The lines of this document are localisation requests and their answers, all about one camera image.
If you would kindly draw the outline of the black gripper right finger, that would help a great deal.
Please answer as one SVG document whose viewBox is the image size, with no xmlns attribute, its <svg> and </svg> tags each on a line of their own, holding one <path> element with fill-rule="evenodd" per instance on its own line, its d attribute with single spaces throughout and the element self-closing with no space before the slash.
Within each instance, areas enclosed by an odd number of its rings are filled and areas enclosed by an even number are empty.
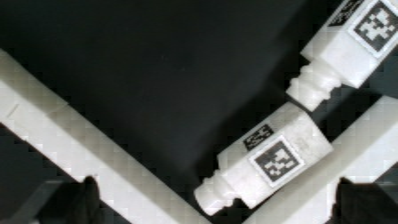
<svg viewBox="0 0 398 224">
<path fill-rule="evenodd" d="M 398 224 L 398 202 L 375 183 L 339 179 L 329 224 Z"/>
</svg>

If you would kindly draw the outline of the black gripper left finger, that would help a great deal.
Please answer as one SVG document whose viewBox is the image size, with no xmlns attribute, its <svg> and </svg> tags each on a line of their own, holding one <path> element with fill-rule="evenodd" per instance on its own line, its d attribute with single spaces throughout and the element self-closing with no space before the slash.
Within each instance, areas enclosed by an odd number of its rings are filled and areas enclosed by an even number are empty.
<svg viewBox="0 0 398 224">
<path fill-rule="evenodd" d="M 73 183 L 46 181 L 0 224 L 101 224 L 99 204 L 92 176 Z"/>
</svg>

